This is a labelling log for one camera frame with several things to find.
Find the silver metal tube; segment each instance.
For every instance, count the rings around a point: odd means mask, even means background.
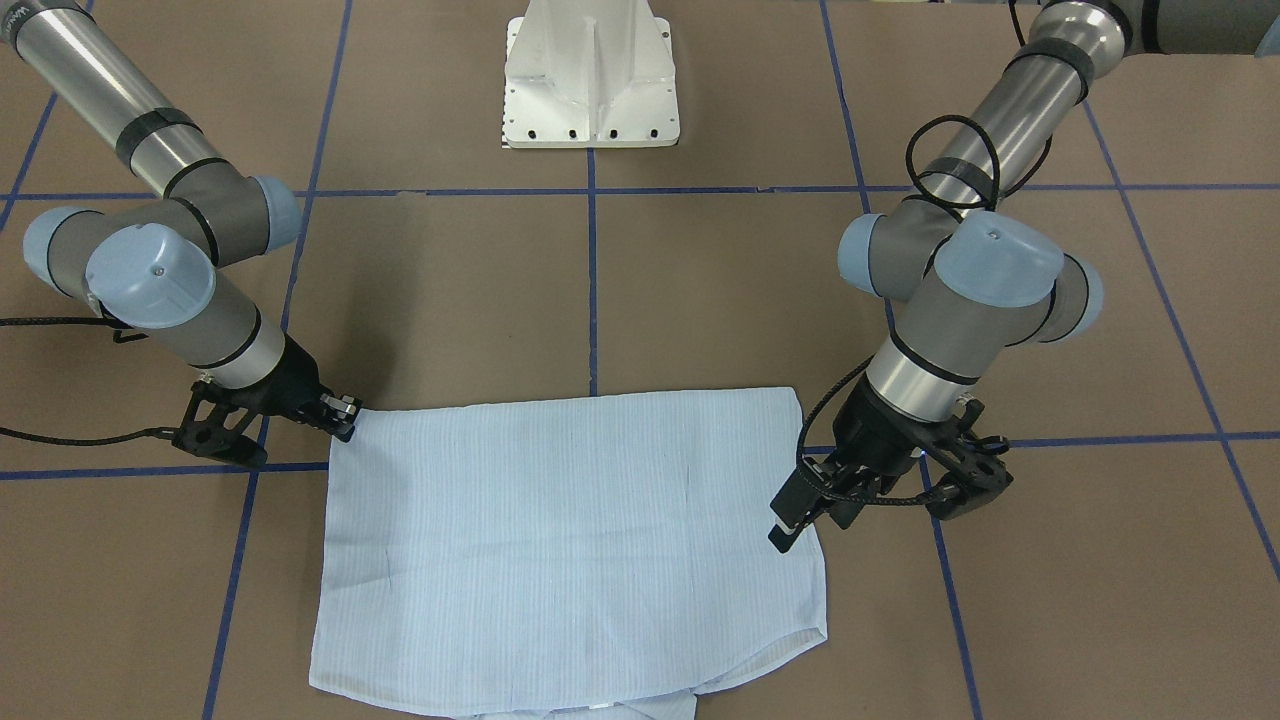
[[[76,10],[31,17],[14,47],[113,147],[136,118],[172,106],[93,20]],[[182,168],[218,156],[200,131],[172,126],[138,146],[131,169],[159,195]]]
[[[1079,76],[1053,58],[1024,58],[1005,72],[972,115],[996,146],[1001,190],[1007,190],[1030,168],[1079,97]],[[972,163],[987,176],[995,173],[982,138],[966,127],[956,133],[942,156]],[[965,204],[979,200],[977,191],[952,176],[927,176],[923,184],[942,200]]]
[[[1125,38],[1119,23],[1088,3],[1061,3],[1046,8],[1030,29],[1029,42],[1064,40],[1083,50],[1093,63],[1093,77],[1116,68],[1124,58]],[[1053,131],[1079,101],[1082,81],[1075,68],[1056,58],[1032,55],[1010,65],[970,118],[991,137],[1000,158],[1000,190],[1007,190],[1030,168]],[[995,173],[991,152],[973,129],[961,128],[942,152]],[[942,200],[970,204],[980,197],[963,181],[947,174],[927,176],[922,184]]]
[[[925,423],[946,420],[956,398],[972,387],[945,380],[920,368],[902,355],[892,338],[876,351],[867,368],[867,380],[884,402]]]
[[[223,273],[218,273],[214,297],[198,315],[147,333],[188,365],[207,372],[218,384],[232,389],[265,378],[284,354],[280,327],[262,318],[253,301]]]

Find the black tape band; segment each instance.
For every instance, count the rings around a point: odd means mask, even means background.
[[[161,195],[160,197],[169,197],[170,195],[173,195],[173,188],[178,187],[178,183],[182,182],[182,178],[189,176],[193,170],[198,170],[205,165],[212,165],[214,163],[227,163],[228,165],[230,164],[224,158],[205,158],[204,160],[196,160],[195,163],[174,173],[173,178],[169,179],[169,184],[164,186],[164,195]]]
[[[1147,0],[1142,4],[1142,47],[1147,53],[1164,53],[1160,47],[1160,0]]]
[[[1075,74],[1080,76],[1080,97],[1076,99],[1076,104],[1089,96],[1089,86],[1093,85],[1096,69],[1093,67],[1093,58],[1089,58],[1088,53],[1080,50],[1075,44],[1066,40],[1059,37],[1042,37],[1028,42],[1021,50],[1019,50],[1005,69],[1011,68],[1014,63],[1021,60],[1023,58],[1033,58],[1036,55],[1044,55],[1047,58],[1053,58],[1055,60],[1061,60],[1075,69]]]
[[[209,261],[218,266],[218,238],[214,237],[214,228],[209,227],[209,220],[205,219],[205,214],[200,211],[186,197],[170,197],[178,205],[182,205],[191,213],[192,218],[196,218],[196,223],[200,224],[200,229],[205,232],[205,242],[209,243]]]
[[[931,375],[937,375],[937,377],[942,378],[943,380],[947,380],[948,383],[955,383],[957,386],[978,384],[978,379],[979,378],[969,378],[969,377],[965,377],[965,375],[957,375],[957,374],[952,373],[951,370],[947,370],[946,368],[940,368],[940,366],[934,365],[927,357],[924,357],[919,352],[911,350],[911,347],[909,345],[906,345],[906,342],[904,342],[901,337],[899,337],[896,329],[890,331],[888,332],[888,337],[890,337],[890,340],[893,341],[893,347],[896,347],[899,352],[901,352],[902,355],[905,355],[906,359],[910,360],[911,363],[915,363],[918,366],[920,366],[922,369],[927,370]]]
[[[120,131],[120,137],[115,138],[115,156],[124,163],[129,172],[133,172],[133,151],[138,149],[151,133],[173,126],[188,126],[200,132],[200,127],[187,117],[187,113],[177,108],[156,108],[145,115],[133,118],[129,124]]]
[[[931,174],[951,176],[959,179],[972,187],[983,202],[989,202],[1000,192],[1000,188],[996,187],[996,181],[991,179],[991,176],[986,170],[960,158],[938,158],[924,168],[920,177]]]
[[[236,348],[236,352],[232,352],[230,355],[223,357],[218,363],[210,363],[209,365],[192,365],[192,368],[197,370],[212,370],[214,368],[221,368],[223,365],[227,365],[232,360],[236,360],[241,355],[244,355],[246,351],[248,351],[250,346],[253,345],[253,341],[257,340],[257,333],[261,329],[262,329],[262,311],[257,310],[255,311],[253,315],[253,331],[248,333],[248,340],[244,341],[244,345],[239,346],[238,348]]]
[[[84,12],[84,8],[81,8],[72,0],[18,0],[18,3],[9,6],[4,18],[0,19],[0,40],[9,44],[14,53],[18,53],[18,31],[22,29],[22,26],[27,20],[45,10],[76,10],[91,20],[93,19]]]

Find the fabric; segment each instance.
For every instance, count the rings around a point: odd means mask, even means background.
[[[788,388],[361,413],[334,442],[311,684],[486,720],[690,720],[827,637],[769,501]]]

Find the black cable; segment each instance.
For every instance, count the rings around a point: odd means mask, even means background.
[[[51,436],[37,436],[35,433],[24,433],[22,430],[14,430],[10,428],[0,427],[0,436],[12,437],[14,439],[24,439],[27,442],[40,442],[45,445],[59,445],[67,447],[97,447],[102,445],[115,445],[119,442],[129,442],[131,439],[138,439],[145,437],[154,437],[160,439],[173,439],[174,433],[178,428],[143,428],[123,436],[95,438],[95,439],[77,439],[77,438],[64,438],[64,437],[51,437]]]
[[[809,428],[813,427],[813,421],[818,419],[818,415],[822,413],[822,409],[826,407],[828,402],[831,402],[832,397],[836,397],[836,393],[838,393],[841,389],[845,388],[845,386],[851,383],[854,378],[863,374],[863,370],[865,370],[867,366],[872,364],[872,357],[863,360],[847,375],[840,378],[840,380],[835,386],[832,386],[831,389],[827,391],[827,395],[822,396],[822,400],[818,401],[818,405],[813,406],[813,410],[809,411],[809,415],[805,416],[804,423],[800,425],[800,439],[796,441],[796,465],[804,462],[804,441],[809,436]]]
[[[1018,9],[1015,8],[1016,1],[1018,0],[1009,0],[1009,18],[1010,18],[1010,20],[1012,20],[1014,35],[1018,36],[1018,45],[1020,47],[1025,47],[1027,46],[1027,36],[1023,33],[1023,23],[1018,18]],[[929,192],[928,190],[924,188],[923,178],[915,170],[915,159],[914,159],[914,155],[915,155],[915,143],[919,142],[919,140],[922,137],[924,137],[924,135],[928,133],[931,129],[933,129],[933,128],[936,128],[936,127],[938,127],[938,126],[941,126],[943,123],[960,123],[960,124],[968,127],[969,129],[974,131],[978,135],[978,138],[982,140],[982,143],[983,143],[983,146],[987,150],[987,155],[991,158],[991,169],[992,169],[991,183],[995,186],[995,188],[992,191],[992,197],[984,199],[984,200],[979,200],[977,202],[952,202],[950,200],[943,200],[943,199],[938,197],[937,195],[933,195],[932,192]],[[996,210],[996,205],[1001,200],[1004,200],[1006,197],[1010,197],[1011,195],[1014,195],[1015,192],[1018,192],[1019,190],[1021,190],[1023,186],[1025,186],[1028,183],[1028,181],[1030,181],[1032,177],[1037,172],[1039,172],[1039,169],[1044,164],[1044,161],[1048,160],[1048,152],[1050,152],[1050,150],[1052,147],[1053,147],[1053,136],[1051,135],[1044,141],[1044,149],[1041,150],[1039,158],[1036,159],[1036,163],[1032,164],[1030,169],[1028,169],[1027,173],[1018,182],[1015,182],[1012,186],[1010,186],[1010,188],[1007,191],[1001,192],[1001,190],[1000,190],[1000,156],[998,156],[998,154],[996,151],[996,145],[995,145],[995,142],[992,142],[991,136],[987,133],[986,128],[983,128],[980,124],[978,124],[978,122],[974,120],[973,118],[968,118],[965,115],[942,115],[942,117],[934,118],[934,119],[929,120],[928,123],[925,123],[920,129],[915,131],[915,135],[911,136],[910,141],[908,141],[908,143],[906,143],[906,173],[911,178],[911,184],[918,191],[920,191],[920,193],[924,196],[924,199],[928,200],[928,201],[931,201],[931,202],[933,202],[934,205],[937,205],[940,208],[945,208],[945,209],[948,209],[948,210],[974,210],[974,209],[982,208],[984,210],[992,210],[992,211],[995,211]]]
[[[1014,35],[1018,36],[1018,46],[1027,46],[1027,36],[1023,35],[1023,22],[1018,19],[1018,10],[1014,8],[1014,3],[1018,0],[1009,0],[1009,18],[1014,20]]]
[[[129,329],[129,325],[114,318],[0,318],[0,328],[36,325],[104,325],[122,331]]]
[[[114,318],[0,318],[0,328],[22,328],[22,327],[49,327],[49,325],[99,325],[114,328],[113,341],[116,343],[133,342],[136,340],[142,340],[147,336],[141,333],[134,333],[132,336],[125,336],[123,331],[129,329],[129,325],[114,319]],[[58,445],[65,447],[97,447],[102,445],[115,445],[119,442],[129,442],[131,439],[138,439],[145,437],[154,437],[159,439],[173,439],[178,428],[143,428],[123,436],[93,438],[93,439],[79,439],[79,438],[64,438],[52,436],[40,436],[35,433],[24,433],[22,430],[15,430],[12,428],[0,427],[0,436],[12,437],[14,439],[23,439],[27,442],[40,442],[45,445]]]
[[[111,342],[116,345],[124,345],[125,342],[147,338],[145,333],[124,334],[124,331],[132,328],[115,318],[0,318],[0,328],[33,328],[49,325],[97,325],[111,328]]]
[[[991,184],[992,192],[991,197],[978,200],[977,202],[952,202],[951,200],[943,200],[937,195],[933,195],[924,187],[923,177],[915,170],[915,143],[920,141],[931,129],[945,124],[945,123],[960,123],[966,128],[972,129],[978,135],[978,140],[982,141],[983,147],[987,149],[987,155],[991,158]],[[911,184],[915,190],[920,191],[924,196],[929,199],[931,202],[941,208],[954,208],[956,210],[975,210],[983,208],[986,210],[996,210],[996,204],[1000,202],[1000,154],[996,151],[996,143],[987,135],[987,129],[978,124],[973,118],[965,115],[940,115],[932,120],[920,126],[920,129],[915,131],[911,140],[906,142],[906,174],[911,178]]]
[[[809,475],[803,475],[804,482],[809,484],[822,497],[831,500],[833,502],[852,502],[854,505],[877,505],[881,507],[919,507],[920,505],[927,505],[936,500],[929,493],[922,492],[915,497],[876,497],[876,496],[863,496],[863,495],[841,495],[838,492],[832,492],[818,483],[813,482]]]

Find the black bracket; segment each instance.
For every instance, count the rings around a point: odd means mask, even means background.
[[[1009,441],[973,433],[983,410],[982,402],[969,398],[959,416],[924,423],[881,400],[863,378],[836,418],[835,452],[822,462],[800,457],[774,496],[771,507],[778,524],[769,539],[786,552],[820,515],[828,514],[841,529],[849,529],[868,505],[923,505],[940,520],[987,505],[1014,478],[998,457],[1009,450]],[[941,464],[946,474],[914,497],[881,497],[915,465],[916,448]]]
[[[229,391],[209,380],[197,380],[191,386],[191,402],[187,413],[174,433],[173,446],[197,457],[210,457],[220,462],[239,465],[257,470],[266,464],[266,450],[244,436],[244,430],[257,418],[257,413],[243,410],[228,397]],[[212,409],[204,419],[197,419],[205,404]],[[244,415],[230,428],[227,419],[244,411]]]

